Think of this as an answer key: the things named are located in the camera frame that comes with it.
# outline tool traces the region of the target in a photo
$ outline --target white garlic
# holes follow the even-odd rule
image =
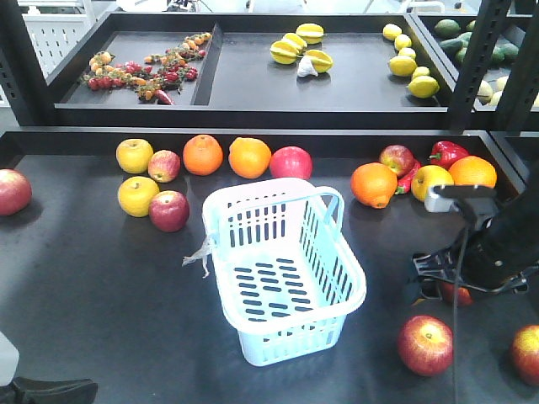
[[[312,65],[311,58],[309,56],[304,56],[297,65],[297,76],[305,77],[309,74],[312,74],[313,76],[318,76],[318,72]]]

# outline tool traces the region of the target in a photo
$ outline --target white container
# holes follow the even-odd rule
[[[167,10],[168,0],[116,0],[116,4],[130,13],[161,13]]]
[[[343,212],[335,189],[298,178],[219,189],[205,200],[223,313],[250,364],[333,347],[363,303],[365,274],[341,233]]]
[[[17,364],[19,364],[19,351],[0,332],[0,387],[11,383]]]

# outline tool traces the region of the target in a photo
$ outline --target red apple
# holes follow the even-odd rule
[[[529,385],[539,385],[539,325],[518,330],[510,352],[521,379]]]
[[[150,220],[159,230],[181,230],[189,219],[189,202],[177,191],[163,191],[150,202]]]
[[[148,163],[148,174],[158,183],[169,183],[178,176],[181,161],[170,150],[160,150],[153,154]]]
[[[441,298],[445,302],[452,305],[453,296],[455,293],[455,285],[450,284],[449,282],[439,282],[438,285],[440,286]],[[473,303],[472,296],[470,295],[470,291],[468,289],[460,286],[457,293],[458,298],[456,303],[458,306],[469,306]]]
[[[19,171],[0,170],[0,216],[22,210],[32,199],[30,181]]]
[[[309,153],[300,147],[283,147],[271,156],[269,170],[274,178],[309,179],[312,174],[312,159]]]
[[[406,175],[414,166],[414,154],[402,145],[390,145],[380,153],[379,161],[385,164],[397,177]]]
[[[413,316],[398,334],[398,355],[417,375],[438,375],[453,363],[453,332],[436,317]]]

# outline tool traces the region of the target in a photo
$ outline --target basket handle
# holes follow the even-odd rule
[[[229,217],[237,215],[238,213],[241,213],[245,210],[254,210],[254,209],[260,209],[265,208],[269,206],[279,205],[285,202],[296,202],[299,200],[304,199],[310,199],[317,196],[331,196],[331,200],[328,205],[328,209],[326,211],[326,214],[323,218],[323,222],[326,225],[330,225],[331,219],[333,217],[333,214],[335,210],[337,210],[337,220],[335,221],[334,233],[333,237],[336,239],[340,232],[341,228],[343,226],[343,215],[344,215],[344,200],[342,195],[337,191],[337,189],[334,189],[332,187],[328,186],[320,186],[313,188],[312,190],[301,190],[299,192],[294,193],[293,195],[284,194],[280,195],[280,197],[275,197],[275,199],[272,199],[271,201],[265,201],[261,202],[259,199],[256,200],[250,200],[247,202],[240,202],[234,206],[231,206],[230,208],[224,210],[222,212],[221,218],[219,219],[219,227],[221,227],[221,223],[225,220],[227,220]]]

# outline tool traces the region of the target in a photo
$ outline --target cable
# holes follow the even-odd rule
[[[457,368],[457,312],[458,312],[458,288],[459,288],[459,278],[461,278],[461,268],[462,261],[464,259],[464,252],[466,251],[466,245],[468,244],[468,235],[470,232],[470,226],[466,225],[462,233],[462,245],[458,253],[458,259],[456,261],[455,267],[455,283],[453,287],[453,403],[458,404],[458,380],[456,377],[456,368]]]

